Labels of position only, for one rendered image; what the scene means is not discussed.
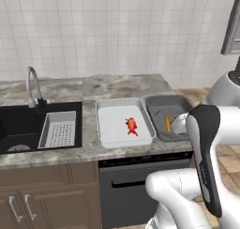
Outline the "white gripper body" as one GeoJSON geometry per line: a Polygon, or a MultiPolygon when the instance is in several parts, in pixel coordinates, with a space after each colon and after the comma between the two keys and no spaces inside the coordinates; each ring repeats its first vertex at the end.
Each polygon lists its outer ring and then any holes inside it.
{"type": "Polygon", "coordinates": [[[181,134],[187,132],[186,120],[188,113],[180,114],[171,122],[172,132],[175,134],[181,134]]]}

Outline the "dark grey tupperware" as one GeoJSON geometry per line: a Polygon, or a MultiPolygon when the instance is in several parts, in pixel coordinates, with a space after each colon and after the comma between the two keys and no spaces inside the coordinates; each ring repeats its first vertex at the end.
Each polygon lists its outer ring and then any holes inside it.
{"type": "Polygon", "coordinates": [[[145,99],[145,104],[159,140],[163,142],[188,140],[186,133],[174,134],[172,131],[167,132],[165,127],[166,116],[173,121],[177,116],[191,111],[192,105],[186,98],[179,95],[151,96],[145,99]]]}

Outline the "red fish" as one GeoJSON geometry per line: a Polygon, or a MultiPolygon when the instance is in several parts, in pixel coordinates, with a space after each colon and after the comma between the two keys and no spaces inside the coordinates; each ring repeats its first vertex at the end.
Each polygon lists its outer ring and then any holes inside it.
{"type": "Polygon", "coordinates": [[[132,133],[132,134],[138,135],[138,133],[136,131],[137,124],[133,117],[126,120],[126,125],[127,125],[127,129],[128,129],[128,134],[132,133]]]}

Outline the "light grey tupperware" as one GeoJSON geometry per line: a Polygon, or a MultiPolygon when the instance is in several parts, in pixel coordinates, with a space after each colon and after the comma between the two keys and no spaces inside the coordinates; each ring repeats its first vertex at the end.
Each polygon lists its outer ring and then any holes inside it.
{"type": "Polygon", "coordinates": [[[142,99],[101,99],[96,102],[96,116],[98,138],[105,148],[150,145],[157,135],[142,99]],[[126,120],[131,117],[138,135],[128,134],[126,120]]]}

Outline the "dark grey dishwasher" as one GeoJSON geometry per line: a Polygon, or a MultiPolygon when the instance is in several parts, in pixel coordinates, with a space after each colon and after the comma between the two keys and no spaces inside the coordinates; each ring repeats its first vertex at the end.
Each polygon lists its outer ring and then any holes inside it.
{"type": "Polygon", "coordinates": [[[156,171],[188,168],[192,151],[100,160],[98,162],[102,229],[147,223],[158,203],[146,192],[145,184],[117,188],[114,183],[141,181],[156,171]]]}

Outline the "narrow brown drawer front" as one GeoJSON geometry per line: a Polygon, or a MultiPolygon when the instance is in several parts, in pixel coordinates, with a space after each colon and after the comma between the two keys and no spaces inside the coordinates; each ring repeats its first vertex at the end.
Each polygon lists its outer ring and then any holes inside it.
{"type": "Polygon", "coordinates": [[[98,165],[94,161],[71,163],[69,170],[74,184],[89,184],[98,180],[98,165]]]}

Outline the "grey extractor hood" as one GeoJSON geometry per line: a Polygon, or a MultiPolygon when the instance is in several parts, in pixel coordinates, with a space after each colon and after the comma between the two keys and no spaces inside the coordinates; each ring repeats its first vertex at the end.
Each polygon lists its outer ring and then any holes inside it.
{"type": "Polygon", "coordinates": [[[221,53],[240,54],[240,0],[234,0],[221,53]]]}

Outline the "grey perforated sink strainer tray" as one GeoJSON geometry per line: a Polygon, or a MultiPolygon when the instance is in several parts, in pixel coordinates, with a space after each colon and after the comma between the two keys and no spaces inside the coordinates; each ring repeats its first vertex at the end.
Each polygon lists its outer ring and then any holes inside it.
{"type": "Polygon", "coordinates": [[[75,145],[76,112],[47,113],[38,142],[38,149],[75,145]]]}

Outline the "brown cupboard door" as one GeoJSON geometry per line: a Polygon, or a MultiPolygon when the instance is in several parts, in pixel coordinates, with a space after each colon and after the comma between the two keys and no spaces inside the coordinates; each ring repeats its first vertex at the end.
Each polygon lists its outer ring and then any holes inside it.
{"type": "Polygon", "coordinates": [[[8,197],[15,196],[14,207],[19,215],[22,215],[19,204],[17,202],[17,195],[15,192],[1,192],[0,193],[0,229],[21,229],[21,222],[17,222],[13,212],[8,203],[8,197]]]}
{"type": "Polygon", "coordinates": [[[98,184],[77,184],[21,191],[33,229],[101,229],[98,184]],[[30,194],[31,221],[23,196],[30,194]]]}

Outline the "silver sink tap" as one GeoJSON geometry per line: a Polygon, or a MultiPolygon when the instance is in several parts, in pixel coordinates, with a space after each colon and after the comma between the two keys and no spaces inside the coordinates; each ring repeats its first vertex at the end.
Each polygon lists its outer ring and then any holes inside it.
{"type": "Polygon", "coordinates": [[[38,76],[33,67],[28,67],[26,70],[25,87],[26,87],[27,101],[28,101],[29,108],[35,108],[36,106],[38,106],[39,108],[45,108],[46,105],[51,102],[50,100],[44,99],[42,97],[42,93],[41,93],[39,82],[38,82],[38,76]],[[33,97],[31,82],[34,82],[37,90],[36,99],[34,99],[33,97]]]}

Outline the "wide brown drawer front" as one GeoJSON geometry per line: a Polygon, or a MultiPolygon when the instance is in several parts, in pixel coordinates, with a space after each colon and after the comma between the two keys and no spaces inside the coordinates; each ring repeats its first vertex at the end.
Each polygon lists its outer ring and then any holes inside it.
{"type": "Polygon", "coordinates": [[[65,182],[61,167],[42,166],[11,170],[0,170],[0,191],[17,190],[31,186],[61,185],[65,182]]]}

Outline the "black kitchen sink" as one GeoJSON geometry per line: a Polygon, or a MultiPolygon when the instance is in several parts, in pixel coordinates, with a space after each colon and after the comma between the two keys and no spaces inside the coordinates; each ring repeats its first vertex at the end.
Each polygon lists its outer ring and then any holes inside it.
{"type": "Polygon", "coordinates": [[[81,101],[47,104],[45,108],[27,105],[0,107],[0,155],[81,147],[83,103],[81,101]],[[52,112],[76,112],[75,145],[38,149],[45,116],[52,112]]]}

